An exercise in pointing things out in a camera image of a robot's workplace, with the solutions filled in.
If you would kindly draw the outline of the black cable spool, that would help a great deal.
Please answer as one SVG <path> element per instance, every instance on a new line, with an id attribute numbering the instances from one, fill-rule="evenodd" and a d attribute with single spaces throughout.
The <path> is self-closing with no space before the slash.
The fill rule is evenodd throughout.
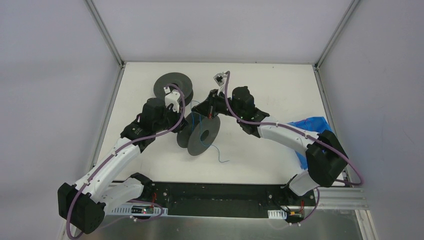
<path id="1" fill-rule="evenodd" d="M 218 116 L 209 119 L 197 112 L 192 112 L 185 120 L 188 125 L 177 134 L 177 144 L 187 149 L 191 156 L 198 156 L 212 146 L 218 136 L 221 119 Z"/>

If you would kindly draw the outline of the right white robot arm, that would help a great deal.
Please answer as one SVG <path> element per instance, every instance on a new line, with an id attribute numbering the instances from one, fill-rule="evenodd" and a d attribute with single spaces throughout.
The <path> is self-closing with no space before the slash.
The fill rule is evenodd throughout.
<path id="1" fill-rule="evenodd" d="M 284 187 L 284 200 L 290 205 L 298 204 L 314 188 L 331 187 L 347 166 L 346 153 L 332 131 L 315 132 L 277 123 L 269 113 L 256 107 L 247 86 L 235 88 L 231 97 L 213 89 L 191 110 L 208 119 L 218 115 L 234 117 L 248 135 L 274 141 L 301 154 L 307 168 Z"/>

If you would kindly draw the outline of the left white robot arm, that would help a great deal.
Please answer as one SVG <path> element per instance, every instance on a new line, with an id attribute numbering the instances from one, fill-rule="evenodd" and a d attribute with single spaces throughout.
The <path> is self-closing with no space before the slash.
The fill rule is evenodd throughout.
<path id="1" fill-rule="evenodd" d="M 65 182 L 58 188 L 58 213 L 65 220 L 70 240 L 95 231 L 105 215 L 119 205 L 136 198 L 143 203 L 152 198 L 153 189 L 138 173 L 115 187 L 109 185 L 156 138 L 178 133 L 187 125 L 188 104 L 184 97 L 149 98 L 100 163 L 75 183 Z"/>

